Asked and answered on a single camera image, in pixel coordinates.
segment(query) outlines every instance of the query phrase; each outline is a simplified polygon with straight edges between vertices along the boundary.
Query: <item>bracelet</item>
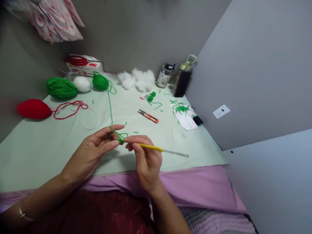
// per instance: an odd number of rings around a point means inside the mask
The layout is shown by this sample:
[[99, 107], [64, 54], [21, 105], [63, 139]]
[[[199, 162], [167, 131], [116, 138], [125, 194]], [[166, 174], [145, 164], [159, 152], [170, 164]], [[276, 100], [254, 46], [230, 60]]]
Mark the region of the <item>bracelet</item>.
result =
[[20, 202], [20, 205], [19, 205], [19, 214], [20, 214], [20, 218], [24, 218], [24, 219], [26, 219], [26, 220], [28, 220], [28, 221], [35, 221], [35, 219], [31, 219], [31, 218], [28, 218], [27, 216], [26, 216], [26, 213], [23, 213], [22, 212], [22, 205], [23, 205], [23, 202], [24, 202], [24, 200], [26, 199], [26, 197], [24, 197], [23, 199], [22, 199], [22, 201]]

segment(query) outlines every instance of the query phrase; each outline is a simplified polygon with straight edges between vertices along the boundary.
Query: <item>black tape roll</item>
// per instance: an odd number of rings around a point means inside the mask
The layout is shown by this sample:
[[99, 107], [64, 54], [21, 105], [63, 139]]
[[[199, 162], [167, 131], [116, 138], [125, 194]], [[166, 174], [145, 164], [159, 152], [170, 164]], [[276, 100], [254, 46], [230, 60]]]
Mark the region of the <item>black tape roll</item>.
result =
[[200, 117], [198, 117], [198, 116], [195, 116], [195, 117], [193, 118], [193, 120], [194, 120], [194, 122], [197, 124], [197, 126], [200, 126], [200, 125], [203, 124], [202, 120], [201, 120]]

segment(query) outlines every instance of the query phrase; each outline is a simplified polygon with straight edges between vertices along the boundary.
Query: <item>tissue box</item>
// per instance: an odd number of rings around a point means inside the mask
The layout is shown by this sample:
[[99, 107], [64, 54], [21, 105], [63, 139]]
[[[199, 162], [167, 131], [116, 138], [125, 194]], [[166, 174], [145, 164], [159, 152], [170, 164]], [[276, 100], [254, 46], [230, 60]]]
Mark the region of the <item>tissue box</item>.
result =
[[[84, 57], [88, 60], [97, 60], [94, 57], [90, 57], [90, 56], [86, 56], [86, 55], [77, 55], [77, 56]], [[104, 72], [103, 65], [101, 62], [90, 62], [85, 66], [76, 66], [76, 65], [71, 64], [70, 62], [66, 61], [66, 65], [71, 72], [78, 72], [79, 71], [79, 72], [82, 72], [84, 74], [84, 76], [91, 76], [92, 77], [95, 71], [99, 72], [99, 73]]]

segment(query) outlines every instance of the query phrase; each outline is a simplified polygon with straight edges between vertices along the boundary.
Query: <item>table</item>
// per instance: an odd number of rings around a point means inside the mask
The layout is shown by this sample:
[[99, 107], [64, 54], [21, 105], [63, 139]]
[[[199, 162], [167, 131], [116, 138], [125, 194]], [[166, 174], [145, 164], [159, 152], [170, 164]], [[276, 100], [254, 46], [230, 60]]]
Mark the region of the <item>table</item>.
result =
[[[156, 146], [167, 150], [189, 154], [189, 158], [163, 153], [161, 171], [174, 171], [193, 167], [226, 164], [227, 161], [220, 148], [207, 132], [200, 126], [196, 130], [185, 131], [179, 124], [170, 108], [170, 89], [153, 87], [156, 92], [154, 101], [159, 101], [162, 107], [154, 110], [157, 104], [151, 106], [146, 100], [140, 99], [136, 88], [125, 90], [118, 83], [116, 75], [105, 74], [117, 90], [110, 94], [113, 124], [127, 125], [120, 133], [129, 135], [147, 135]], [[110, 105], [107, 92], [93, 89], [88, 93], [79, 93], [71, 102], [81, 100], [87, 103], [99, 114], [99, 125], [93, 130], [83, 127], [82, 118], [74, 115], [68, 119], [56, 120], [53, 116], [34, 121], [24, 119], [0, 144], [0, 192], [33, 189], [41, 186], [53, 176], [61, 172], [71, 155], [82, 140], [97, 130], [110, 126]], [[184, 96], [179, 102], [189, 103]], [[63, 103], [47, 96], [44, 102], [52, 109]], [[142, 109], [159, 119], [157, 124], [144, 118], [137, 111]], [[72, 113], [63, 111], [58, 117]], [[79, 110], [86, 127], [95, 127], [97, 115], [91, 111]], [[128, 152], [124, 146], [107, 153], [100, 161], [94, 176], [134, 171], [136, 160], [133, 152]]]

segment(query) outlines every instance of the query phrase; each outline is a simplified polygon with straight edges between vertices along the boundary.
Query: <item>green yarn ball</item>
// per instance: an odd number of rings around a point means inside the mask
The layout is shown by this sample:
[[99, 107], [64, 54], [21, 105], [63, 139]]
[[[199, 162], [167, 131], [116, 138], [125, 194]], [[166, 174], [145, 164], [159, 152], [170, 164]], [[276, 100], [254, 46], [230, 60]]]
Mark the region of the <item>green yarn ball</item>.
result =
[[149, 101], [152, 101], [154, 99], [154, 97], [152, 95], [150, 95], [148, 98], [147, 98]]
[[68, 100], [76, 96], [77, 88], [70, 81], [52, 77], [46, 82], [48, 94], [58, 100]]
[[100, 73], [98, 74], [94, 73], [92, 84], [98, 90], [107, 90], [109, 86], [108, 80], [104, 76], [102, 76]]

